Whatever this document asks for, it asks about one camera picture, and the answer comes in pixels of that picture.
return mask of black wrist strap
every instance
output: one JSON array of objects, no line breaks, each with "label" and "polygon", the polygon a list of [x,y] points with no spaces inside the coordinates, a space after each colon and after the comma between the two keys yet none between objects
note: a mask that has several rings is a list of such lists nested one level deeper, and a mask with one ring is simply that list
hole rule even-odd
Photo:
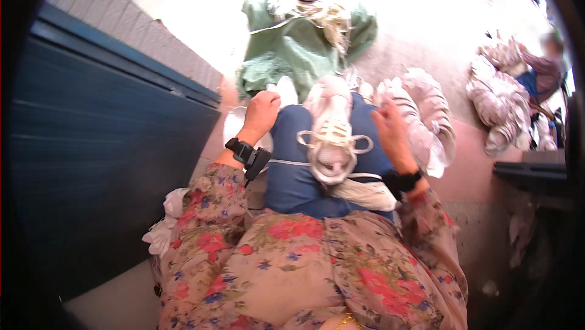
[{"label": "black wrist strap", "polygon": [[421,179],[422,172],[420,169],[414,174],[399,174],[396,170],[392,170],[382,175],[382,182],[399,201],[402,201],[402,193],[408,193],[413,190]]},{"label": "black wrist strap", "polygon": [[254,148],[243,141],[239,141],[237,137],[232,137],[227,144],[226,149],[233,151],[233,158],[244,164],[246,169],[245,177],[248,180],[246,186],[254,180],[262,168],[266,166],[268,160],[272,157],[272,153],[263,148]]}]

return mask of gold bracelet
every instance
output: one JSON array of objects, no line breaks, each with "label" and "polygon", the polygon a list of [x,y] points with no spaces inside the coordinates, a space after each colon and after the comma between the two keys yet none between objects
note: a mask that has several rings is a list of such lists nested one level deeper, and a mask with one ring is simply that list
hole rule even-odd
[{"label": "gold bracelet", "polygon": [[354,319],[352,317],[352,313],[351,312],[346,312],[345,313],[345,317],[341,320],[341,322],[333,330],[339,330],[341,328],[341,326],[344,326],[348,322],[354,322],[357,325],[358,328],[363,329],[362,326],[360,325],[360,323],[357,322],[356,319]]}]

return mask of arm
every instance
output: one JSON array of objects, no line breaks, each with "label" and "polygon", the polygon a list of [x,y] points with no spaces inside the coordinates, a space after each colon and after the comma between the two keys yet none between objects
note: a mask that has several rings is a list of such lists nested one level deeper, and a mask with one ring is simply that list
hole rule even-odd
[{"label": "arm", "polygon": [[[392,100],[386,107],[372,112],[380,144],[399,174],[415,173],[417,163],[408,148],[406,125]],[[428,181],[422,178],[407,192],[407,203],[399,210],[402,234],[408,249],[428,267],[435,283],[452,301],[467,300],[467,282],[457,255],[457,225],[443,206]]]},{"label": "arm", "polygon": [[520,47],[520,56],[522,60],[528,63],[537,73],[553,73],[558,71],[558,67],[554,60],[548,57],[537,57],[530,53],[523,45]]},{"label": "arm", "polygon": [[[260,92],[250,100],[244,127],[236,135],[254,146],[276,121],[280,97]],[[224,149],[185,195],[171,249],[161,260],[163,294],[160,329],[187,325],[187,315],[208,296],[214,280],[244,234],[247,210],[243,165]]]}]

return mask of hand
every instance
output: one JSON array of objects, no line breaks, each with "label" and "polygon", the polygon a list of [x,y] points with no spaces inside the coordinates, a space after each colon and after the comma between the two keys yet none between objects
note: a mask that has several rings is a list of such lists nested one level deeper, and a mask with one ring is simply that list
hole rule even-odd
[{"label": "hand", "polygon": [[278,93],[262,90],[256,94],[246,109],[244,127],[237,135],[240,141],[254,146],[274,126],[279,107]]},{"label": "hand", "polygon": [[418,165],[408,148],[408,131],[398,106],[390,98],[384,106],[371,112],[378,129],[382,150],[399,174],[416,173]]}]

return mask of gray wall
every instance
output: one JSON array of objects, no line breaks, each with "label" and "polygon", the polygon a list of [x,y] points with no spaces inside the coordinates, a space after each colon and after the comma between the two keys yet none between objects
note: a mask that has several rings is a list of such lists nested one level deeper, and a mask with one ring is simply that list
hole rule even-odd
[{"label": "gray wall", "polygon": [[131,0],[46,0],[63,12],[217,91],[221,74]]}]

